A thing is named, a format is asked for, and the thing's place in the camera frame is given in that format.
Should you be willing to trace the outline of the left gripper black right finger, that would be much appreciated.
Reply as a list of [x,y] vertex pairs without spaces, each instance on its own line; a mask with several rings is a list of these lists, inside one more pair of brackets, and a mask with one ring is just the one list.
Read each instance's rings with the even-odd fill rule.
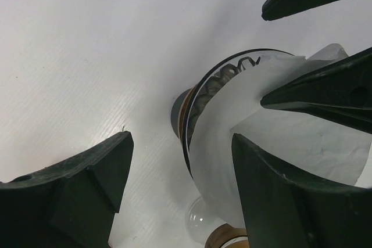
[[318,177],[234,134],[251,247],[370,247],[371,190]]

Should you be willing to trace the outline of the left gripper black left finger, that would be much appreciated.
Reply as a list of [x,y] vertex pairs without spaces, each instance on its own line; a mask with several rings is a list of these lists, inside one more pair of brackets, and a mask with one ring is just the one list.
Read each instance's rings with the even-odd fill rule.
[[108,247],[133,156],[130,132],[1,184],[2,247]]

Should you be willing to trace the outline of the white paper coffee filter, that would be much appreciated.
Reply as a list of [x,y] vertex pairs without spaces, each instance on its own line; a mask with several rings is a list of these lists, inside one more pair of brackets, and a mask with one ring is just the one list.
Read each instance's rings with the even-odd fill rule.
[[236,228],[245,225],[231,151],[236,133],[314,175],[359,184],[370,153],[370,134],[308,114],[260,106],[261,98],[272,90],[346,57],[340,44],[330,44],[310,58],[279,51],[233,58],[238,72],[207,103],[189,143],[193,180],[219,218]]

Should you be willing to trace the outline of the grey swirled glass dripper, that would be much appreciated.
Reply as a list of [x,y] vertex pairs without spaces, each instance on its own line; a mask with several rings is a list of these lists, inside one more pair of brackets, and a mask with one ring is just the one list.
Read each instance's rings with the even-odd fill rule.
[[293,54],[277,49],[259,48],[236,53],[216,64],[205,76],[190,88],[179,115],[179,140],[189,172],[189,145],[194,133],[196,121],[207,103],[235,76],[249,67],[255,67],[264,60],[264,56],[292,56]]

